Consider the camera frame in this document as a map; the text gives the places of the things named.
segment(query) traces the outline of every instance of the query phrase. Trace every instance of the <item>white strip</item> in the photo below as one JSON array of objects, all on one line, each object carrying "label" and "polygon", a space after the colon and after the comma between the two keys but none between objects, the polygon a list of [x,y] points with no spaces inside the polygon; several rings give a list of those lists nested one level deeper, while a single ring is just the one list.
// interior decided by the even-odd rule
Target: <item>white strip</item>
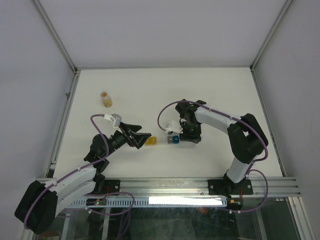
[{"label": "white strip", "polygon": [[192,206],[222,206],[221,198],[190,198],[179,196],[151,196],[149,204],[171,204]]}]

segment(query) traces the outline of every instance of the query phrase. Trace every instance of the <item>white table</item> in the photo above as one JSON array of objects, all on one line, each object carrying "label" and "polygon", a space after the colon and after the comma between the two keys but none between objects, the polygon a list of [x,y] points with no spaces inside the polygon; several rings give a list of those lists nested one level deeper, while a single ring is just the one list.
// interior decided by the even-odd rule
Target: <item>white table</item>
[{"label": "white table", "polygon": [[[104,107],[100,99],[103,91],[112,98],[111,108]],[[250,70],[229,67],[82,70],[54,176],[84,163],[97,134],[90,122],[91,115],[116,113],[124,123],[141,125],[140,132],[165,137],[157,126],[158,113],[167,104],[183,98],[203,100],[235,115],[253,114],[269,141],[268,159],[254,168],[268,177],[282,176]],[[172,119],[179,120],[174,106],[163,113],[160,123],[165,126]],[[107,136],[114,133],[102,117],[95,121]],[[108,178],[222,177],[233,160],[229,138],[204,124],[202,136],[199,144],[143,146],[139,150],[125,145],[108,157],[110,164],[103,174]]]}]

